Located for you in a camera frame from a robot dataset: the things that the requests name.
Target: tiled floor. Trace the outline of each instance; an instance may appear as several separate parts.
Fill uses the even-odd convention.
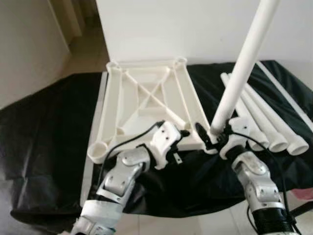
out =
[[[99,21],[88,25],[84,36],[70,44],[72,57],[62,76],[73,73],[105,71],[109,62]],[[299,202],[292,196],[291,209]],[[116,235],[253,235],[246,217],[246,201],[229,209],[201,216],[182,219],[158,218],[146,215],[123,214],[116,228]],[[303,235],[313,235],[313,212],[297,217]]]
[[[100,21],[91,19],[82,37],[74,38],[69,45],[71,58],[61,77],[73,73],[106,71],[109,56],[105,45]]]

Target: black cable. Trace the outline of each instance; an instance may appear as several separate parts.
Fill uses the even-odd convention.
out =
[[[267,149],[265,148],[260,142],[258,142],[257,140],[255,140],[254,138],[251,138],[250,136],[238,133],[238,132],[231,132],[231,134],[234,135],[238,135],[238,136],[242,136],[245,137],[249,140],[252,140],[253,142],[256,142],[261,148],[263,148],[266,153],[274,160],[274,162],[277,164],[278,166],[278,170],[281,176],[281,180],[282,180],[282,187],[283,187],[283,197],[284,197],[284,202],[285,202],[285,208],[286,208],[286,212],[287,212],[287,216],[288,216],[288,220],[289,222],[292,224],[292,226],[294,227],[295,231],[301,235],[299,229],[296,226],[296,221],[294,219],[294,217],[291,215],[290,210],[289,210],[289,206],[288,206],[288,200],[287,200],[287,194],[286,194],[286,183],[285,183],[285,175],[284,175],[284,171],[281,168],[280,163],[275,159],[274,155]]]
[[[253,229],[255,230],[255,232],[256,232],[257,234],[259,234],[259,233],[258,233],[258,230],[256,229],[256,227],[253,225],[253,223],[252,223],[252,221],[251,221],[251,218],[250,218],[250,215],[249,215],[249,210],[250,210],[250,206],[248,205],[248,207],[246,208],[246,216],[248,217],[248,220],[249,220],[251,226],[253,227]]]
[[[109,156],[110,154],[118,147],[124,145],[124,144],[127,144],[129,142],[132,142],[134,140],[137,140],[139,139],[140,137],[146,135],[148,132],[150,132],[155,126],[161,126],[162,124],[164,123],[164,121],[158,121],[156,122],[155,124],[153,124],[148,130],[144,131],[143,133],[139,134],[138,136],[135,136],[127,141],[124,141],[122,143],[119,143],[117,144],[116,146],[114,146],[113,148],[110,149],[110,151],[108,152],[107,156],[105,157],[103,163],[102,163],[102,166],[101,166],[101,170],[100,170],[100,174],[99,174],[99,177],[98,177],[98,184],[97,184],[97,187],[100,187],[100,184],[101,184],[101,179],[102,179],[102,175],[103,175],[103,171],[104,171],[104,165],[105,165],[105,162],[107,159],[109,159]]]

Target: black cloth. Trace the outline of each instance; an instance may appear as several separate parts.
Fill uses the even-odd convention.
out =
[[[266,67],[313,118],[313,93],[274,61]],[[188,72],[211,122],[222,97],[222,72],[234,63],[192,65]],[[101,73],[76,74],[0,111],[0,233],[16,232],[11,215],[50,234],[70,228],[79,215],[79,197],[92,117]],[[288,189],[313,187],[313,134],[257,67],[249,84],[286,123],[309,144],[301,156],[287,151],[275,154],[282,164]],[[170,163],[164,170],[151,169],[141,175],[125,212],[166,217],[185,217],[216,212],[244,199],[229,162],[202,151],[180,152],[183,163]],[[263,152],[279,188],[277,166]],[[99,166],[93,172],[96,182]]]

